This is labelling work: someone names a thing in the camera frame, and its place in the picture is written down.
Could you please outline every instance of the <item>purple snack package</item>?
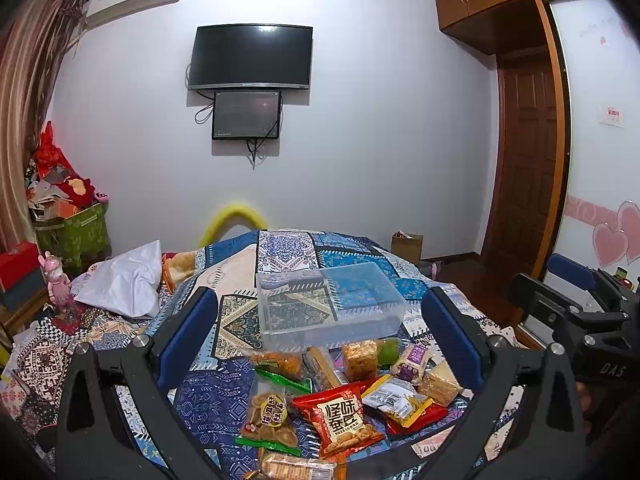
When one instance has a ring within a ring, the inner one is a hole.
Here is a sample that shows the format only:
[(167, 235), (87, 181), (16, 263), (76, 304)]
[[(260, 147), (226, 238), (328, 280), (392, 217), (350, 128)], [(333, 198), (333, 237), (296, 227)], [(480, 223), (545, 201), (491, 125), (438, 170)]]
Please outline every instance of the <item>purple snack package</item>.
[(430, 357), (431, 353), (424, 346), (411, 343), (391, 367), (390, 373), (403, 381), (418, 383)]

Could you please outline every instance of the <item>pink heart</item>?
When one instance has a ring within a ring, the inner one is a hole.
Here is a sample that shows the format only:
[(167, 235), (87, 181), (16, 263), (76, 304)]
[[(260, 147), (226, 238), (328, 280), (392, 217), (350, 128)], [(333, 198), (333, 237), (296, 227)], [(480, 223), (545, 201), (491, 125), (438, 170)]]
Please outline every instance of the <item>pink heart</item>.
[(640, 258), (640, 209), (633, 202), (623, 202), (618, 208), (618, 229), (624, 231), (629, 243), (626, 258), (631, 263)]
[(600, 267), (609, 267), (626, 254), (629, 240), (625, 232), (612, 232), (608, 224), (602, 223), (593, 228), (593, 248)]

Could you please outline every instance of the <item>patterned bedspread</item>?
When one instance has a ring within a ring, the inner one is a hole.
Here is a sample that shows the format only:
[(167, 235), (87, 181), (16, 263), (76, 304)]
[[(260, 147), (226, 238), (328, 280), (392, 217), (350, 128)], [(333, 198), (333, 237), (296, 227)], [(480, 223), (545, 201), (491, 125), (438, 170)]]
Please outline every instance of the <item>patterned bedspread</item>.
[[(241, 479), (255, 468), (257, 459), (254, 448), (235, 444), (254, 378), (252, 368), (241, 357), (238, 348), (262, 347), (255, 273), (289, 272), (363, 262), (377, 264), (410, 304), (396, 336), (406, 344), (417, 342), (433, 349), (431, 366), (442, 360), (437, 342), (420, 316), (420, 299), (431, 286), (442, 286), (460, 311), (475, 318), (487, 334), (501, 333), (517, 344), (511, 329), (500, 330), (475, 309), (455, 286), (429, 280), (415, 266), (386, 252), (368, 238), (299, 230), (252, 231), (191, 253), (179, 253), (167, 258), (166, 279), (161, 288), (161, 310), (148, 324), (133, 324), (109, 312), (80, 304), (68, 311), (65, 320), (47, 320), (22, 341), (20, 348), (12, 354), (8, 369), (15, 370), (15, 377), (3, 377), (8, 379), (8, 384), (0, 392), (0, 397), (10, 415), (32, 440), (39, 455), (53, 466), (53, 453), (43, 453), (33, 437), (40, 427), (55, 421), (73, 348), (81, 341), (92, 343), (97, 350), (120, 348), (139, 333), (153, 335), (167, 317), (181, 309), (198, 286), (208, 286), (218, 295), (220, 314), (192, 363), (191, 371), (182, 386), (170, 393), (170, 400), (186, 427), (212, 460), (232, 478)], [(174, 289), (175, 293), (171, 295), (170, 290)], [(317, 314), (312, 311), (301, 313), (303, 316)], [(335, 359), (340, 365), (339, 352)], [(118, 395), (142, 453), (148, 459), (164, 465), (140, 420), (128, 389), (119, 386)], [(522, 389), (514, 387), (496, 423), (495, 433), (478, 457), (478, 465), (498, 455), (521, 396)], [(452, 403), (443, 420), (420, 433), (401, 440), (391, 441), (387, 438), (351, 455), (349, 460), (360, 460), (409, 443), (416, 455), (426, 462), (463, 415), (471, 397), (470, 391), (463, 392)], [(383, 424), (377, 419), (369, 421), (384, 432)], [(293, 423), (303, 456), (317, 457), (319, 443), (315, 430), (300, 418), (294, 417)], [(411, 473), (419, 469), (417, 467), (405, 472), (405, 478), (410, 478)]]

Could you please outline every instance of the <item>curtain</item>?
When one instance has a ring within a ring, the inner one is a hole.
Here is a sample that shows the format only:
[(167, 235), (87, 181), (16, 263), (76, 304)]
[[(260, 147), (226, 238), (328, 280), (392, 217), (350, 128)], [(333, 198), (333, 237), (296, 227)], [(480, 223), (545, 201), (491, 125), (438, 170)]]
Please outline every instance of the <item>curtain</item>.
[(24, 170), (83, 2), (27, 0), (6, 34), (0, 60), (0, 252), (34, 239)]

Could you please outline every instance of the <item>pink rabbit doll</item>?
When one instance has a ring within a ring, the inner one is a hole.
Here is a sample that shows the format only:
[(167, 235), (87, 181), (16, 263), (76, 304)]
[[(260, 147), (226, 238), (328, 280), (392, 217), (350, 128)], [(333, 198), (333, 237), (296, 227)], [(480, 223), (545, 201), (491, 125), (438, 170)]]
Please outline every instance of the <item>pink rabbit doll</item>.
[(44, 270), (47, 280), (47, 290), (49, 291), (49, 299), (58, 310), (64, 314), (66, 306), (71, 300), (71, 282), (67, 275), (62, 271), (62, 262), (60, 258), (49, 253), (44, 253), (45, 258), (38, 256), (40, 266)]

